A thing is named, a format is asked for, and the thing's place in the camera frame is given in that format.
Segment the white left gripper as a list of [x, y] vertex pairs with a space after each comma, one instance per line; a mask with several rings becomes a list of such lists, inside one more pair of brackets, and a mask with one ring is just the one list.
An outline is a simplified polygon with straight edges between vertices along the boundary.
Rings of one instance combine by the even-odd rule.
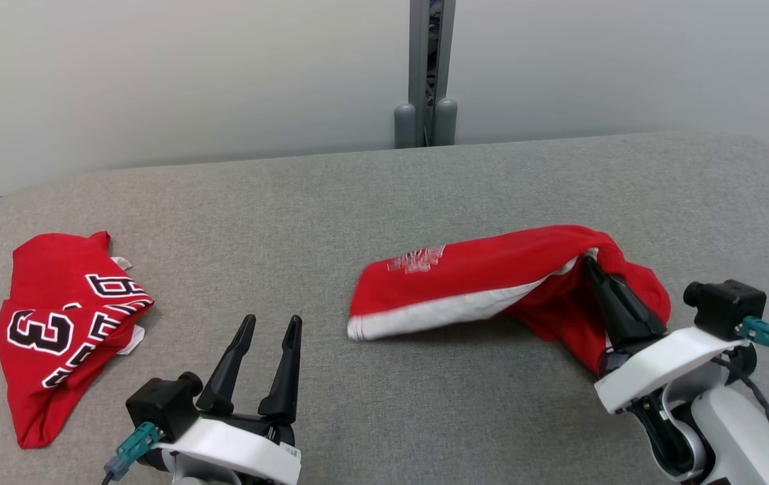
[[[197, 408], [233, 414], [233, 392], [243, 357], [251, 347], [257, 317], [246, 315], [226, 347]], [[157, 424], [155, 467], [173, 484], [296, 484], [302, 455], [295, 445], [300, 384], [302, 318], [291, 317], [270, 392], [260, 417], [183, 412]]]

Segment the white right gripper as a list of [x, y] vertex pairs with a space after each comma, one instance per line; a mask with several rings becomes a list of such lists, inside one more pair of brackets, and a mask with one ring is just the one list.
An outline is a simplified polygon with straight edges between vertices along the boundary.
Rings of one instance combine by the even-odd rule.
[[[607, 273], [594, 257], [583, 257], [582, 275], [588, 280], [613, 348], [623, 349], [634, 341], [665, 334], [663, 322], [618, 274]], [[724, 351], [748, 344], [745, 339], [726, 341], [697, 327], [677, 329], [637, 352], [597, 381], [594, 388], [606, 411], [616, 412]]]

